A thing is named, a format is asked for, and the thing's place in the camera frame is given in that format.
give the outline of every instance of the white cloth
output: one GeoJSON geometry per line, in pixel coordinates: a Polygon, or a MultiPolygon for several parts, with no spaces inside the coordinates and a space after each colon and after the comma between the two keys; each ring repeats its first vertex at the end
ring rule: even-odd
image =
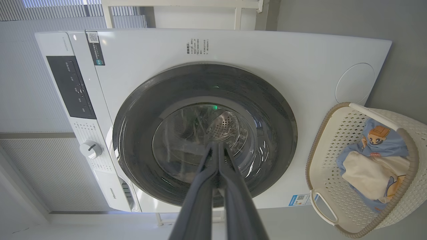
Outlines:
{"type": "Polygon", "coordinates": [[[356,151],[348,154],[343,165],[345,173],[342,178],[368,199],[378,199],[383,203],[389,202],[384,194],[389,187],[390,177],[397,181],[409,169],[409,161],[403,157],[366,157],[356,151]]]}

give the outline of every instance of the floor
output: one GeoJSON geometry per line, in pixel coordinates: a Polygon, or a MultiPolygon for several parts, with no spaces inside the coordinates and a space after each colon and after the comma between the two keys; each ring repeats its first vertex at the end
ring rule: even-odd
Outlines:
{"type": "MultiPolygon", "coordinates": [[[[366,105],[427,124],[426,12],[423,0],[281,0],[277,30],[392,40],[366,105]]],[[[310,206],[261,209],[260,215],[270,239],[348,239],[310,206]]],[[[362,239],[423,239],[426,219],[427,202],[362,239]]]]}
{"type": "Polygon", "coordinates": [[[282,0],[277,30],[392,40],[367,106],[427,124],[427,1],[282,0]]]}

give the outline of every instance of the door glass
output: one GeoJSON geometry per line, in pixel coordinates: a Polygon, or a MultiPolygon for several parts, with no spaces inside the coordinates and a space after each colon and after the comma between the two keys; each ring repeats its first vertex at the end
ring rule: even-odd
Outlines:
{"type": "Polygon", "coordinates": [[[174,178],[191,183],[210,141],[224,141],[239,171],[255,158],[257,138],[249,121],[227,107],[190,105],[166,117],[153,137],[153,154],[160,167],[174,178]]]}

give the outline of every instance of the cartoon print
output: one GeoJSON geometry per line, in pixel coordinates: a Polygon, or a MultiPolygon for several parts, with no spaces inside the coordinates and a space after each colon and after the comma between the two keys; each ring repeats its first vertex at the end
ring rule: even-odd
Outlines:
{"type": "Polygon", "coordinates": [[[372,145],[378,145],[378,144],[383,143],[383,141],[385,141],[387,139],[386,136],[389,133],[390,133],[390,129],[385,128],[385,127],[380,126],[380,125],[376,126],[371,131],[369,131],[368,139],[366,139],[366,137],[363,136],[363,138],[362,138],[363,148],[366,147],[366,145],[368,144],[368,141],[372,145]]]}
{"type": "Polygon", "coordinates": [[[371,152],[369,155],[371,157],[381,157],[381,154],[379,152],[371,152]]]}
{"type": "Polygon", "coordinates": [[[406,175],[398,176],[397,179],[394,179],[393,177],[391,177],[393,178],[394,182],[387,188],[387,191],[386,191],[387,199],[389,201],[395,196],[395,193],[402,185],[402,182],[405,179],[405,176],[406,175]]]}

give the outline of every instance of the clothing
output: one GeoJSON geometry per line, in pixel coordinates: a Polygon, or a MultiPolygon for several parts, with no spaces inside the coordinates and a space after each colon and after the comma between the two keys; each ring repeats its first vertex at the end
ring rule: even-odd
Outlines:
{"type": "Polygon", "coordinates": [[[352,151],[344,167],[346,172],[342,178],[366,198],[388,203],[401,185],[400,179],[406,175],[409,161],[400,156],[366,157],[352,151]]]}
{"type": "Polygon", "coordinates": [[[402,137],[387,126],[368,119],[362,140],[348,145],[336,163],[365,204],[381,212],[400,187],[409,161],[402,137]]]}

